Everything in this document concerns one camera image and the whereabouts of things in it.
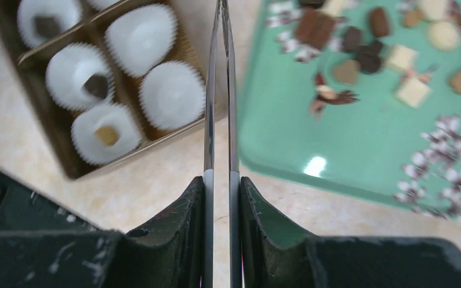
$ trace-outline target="beige tabletop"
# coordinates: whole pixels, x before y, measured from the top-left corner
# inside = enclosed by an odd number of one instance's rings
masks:
[[[189,33],[207,55],[214,12],[209,2],[214,1],[178,2]],[[240,78],[259,0],[229,2]],[[226,121],[217,123],[215,133],[214,282],[216,288],[224,288],[229,287]],[[203,131],[198,131],[113,172],[67,180],[0,44],[0,169],[66,208],[100,227],[125,232],[174,201],[194,176],[202,174],[202,159]],[[268,201],[315,234],[439,236],[461,248],[461,220],[424,217],[267,178],[245,168],[242,175],[251,177]]]

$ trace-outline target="round white chocolate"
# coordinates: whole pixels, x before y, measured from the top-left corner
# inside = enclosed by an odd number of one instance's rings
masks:
[[[460,33],[457,26],[451,22],[441,21],[430,25],[430,43],[440,51],[451,51],[460,44]]]
[[[418,0],[418,8],[428,21],[439,21],[446,18],[450,0]]]

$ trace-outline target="tweezers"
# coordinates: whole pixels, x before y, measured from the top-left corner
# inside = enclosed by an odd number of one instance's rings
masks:
[[[223,44],[227,58],[227,93],[229,123],[229,234],[230,234],[230,287],[241,288],[241,235],[240,235],[240,159],[238,158],[238,136],[236,133],[236,62],[232,39],[229,4],[221,0]]]
[[[202,287],[213,285],[213,212],[214,212],[214,99],[216,92],[216,56],[220,0],[217,0],[211,45],[209,46],[209,68],[206,77],[206,110],[204,134],[204,262]]]

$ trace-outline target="green tray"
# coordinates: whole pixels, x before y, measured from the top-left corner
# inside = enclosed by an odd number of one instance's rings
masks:
[[[440,52],[426,38],[429,23],[402,27],[401,9],[413,1],[351,1],[357,6],[344,11],[330,45],[305,62],[297,59],[307,51],[293,49],[293,42],[286,40],[297,27],[301,10],[274,14],[273,2],[262,1],[238,98],[241,161],[255,172],[288,181],[424,215],[456,218],[461,215],[461,95],[447,83],[461,68],[461,44],[452,52]],[[385,55],[393,44],[403,44],[419,52],[417,70],[439,64],[430,81],[432,93],[419,109],[394,97],[401,75],[387,68],[374,75],[360,74],[358,85],[352,87],[331,77],[336,64],[353,57],[337,52],[345,26],[362,29],[368,43],[373,38],[368,11],[379,5],[393,26],[393,34],[382,38]],[[308,109],[319,61],[325,61],[331,87],[352,89],[360,100],[327,105],[317,120]]]

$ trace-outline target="white paper cup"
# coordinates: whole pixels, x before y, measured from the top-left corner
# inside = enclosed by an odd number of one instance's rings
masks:
[[[61,32],[64,32],[80,22],[82,7],[78,0],[22,0],[17,12],[17,25],[22,40],[29,48],[49,40],[36,33],[35,16],[54,17]]]
[[[104,100],[84,88],[94,74],[107,77],[109,89]],[[68,110],[84,110],[99,103],[110,103],[114,95],[112,71],[101,51],[93,45],[75,43],[66,46],[52,57],[45,77],[55,103]]]
[[[98,11],[104,10],[105,8],[110,7],[116,4],[117,2],[119,2],[119,0],[88,0],[88,1],[91,7],[95,8]]]
[[[114,128],[119,135],[112,146],[103,144],[95,134],[104,126]],[[122,104],[101,104],[80,114],[71,126],[71,138],[80,157],[93,165],[116,160],[140,144],[139,130]]]
[[[153,68],[140,86],[140,105],[149,122],[162,130],[183,127],[202,114],[205,88],[197,71],[170,61]]]
[[[110,24],[105,41],[118,65],[132,77],[160,63],[176,39],[177,19],[167,5],[132,10]]]

